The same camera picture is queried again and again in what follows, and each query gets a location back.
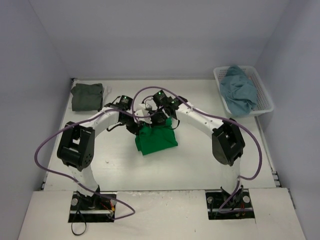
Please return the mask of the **grey green t shirt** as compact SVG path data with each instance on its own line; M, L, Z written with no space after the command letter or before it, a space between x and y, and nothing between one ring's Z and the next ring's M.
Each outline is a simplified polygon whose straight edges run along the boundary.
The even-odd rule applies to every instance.
M73 112L100 111L103 105L104 88L101 83L76 83L71 89Z

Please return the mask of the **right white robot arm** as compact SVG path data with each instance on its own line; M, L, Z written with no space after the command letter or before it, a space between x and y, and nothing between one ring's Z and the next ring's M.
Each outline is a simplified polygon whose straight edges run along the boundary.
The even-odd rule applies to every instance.
M233 206L239 201L240 161L243 155L245 141L240 128L227 121L200 113L183 97L169 97L163 90L152 96L157 107L162 109L162 117L172 117L187 123L201 131L211 139L213 157L220 163L221 200L227 206Z

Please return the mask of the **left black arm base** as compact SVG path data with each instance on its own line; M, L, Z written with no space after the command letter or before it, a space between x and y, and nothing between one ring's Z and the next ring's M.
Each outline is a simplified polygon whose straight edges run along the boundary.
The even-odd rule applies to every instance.
M72 194L68 222L69 223L113 223L116 211L116 201L106 197L116 197L115 194L105 194L104 197L84 196L75 191Z

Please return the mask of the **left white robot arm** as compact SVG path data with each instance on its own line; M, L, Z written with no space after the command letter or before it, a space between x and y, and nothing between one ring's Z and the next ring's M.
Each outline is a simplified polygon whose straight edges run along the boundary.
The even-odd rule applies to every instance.
M62 133L57 150L57 157L69 168L73 178L82 186L77 192L82 196L82 204L89 210L96 209L100 204L100 186L97 184L91 162L94 158L95 138L113 125L126 126L126 129L137 135L141 125L132 116L125 114L131 108L133 99L122 95L117 103L108 103L100 112L93 116L94 120L68 127Z

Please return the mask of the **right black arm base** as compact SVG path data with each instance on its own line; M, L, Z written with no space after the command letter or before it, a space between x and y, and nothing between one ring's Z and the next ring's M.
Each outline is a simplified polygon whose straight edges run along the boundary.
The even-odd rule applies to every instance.
M236 194L221 208L230 195L220 189L205 192L208 219L242 220L254 219L255 213L249 190L241 186Z

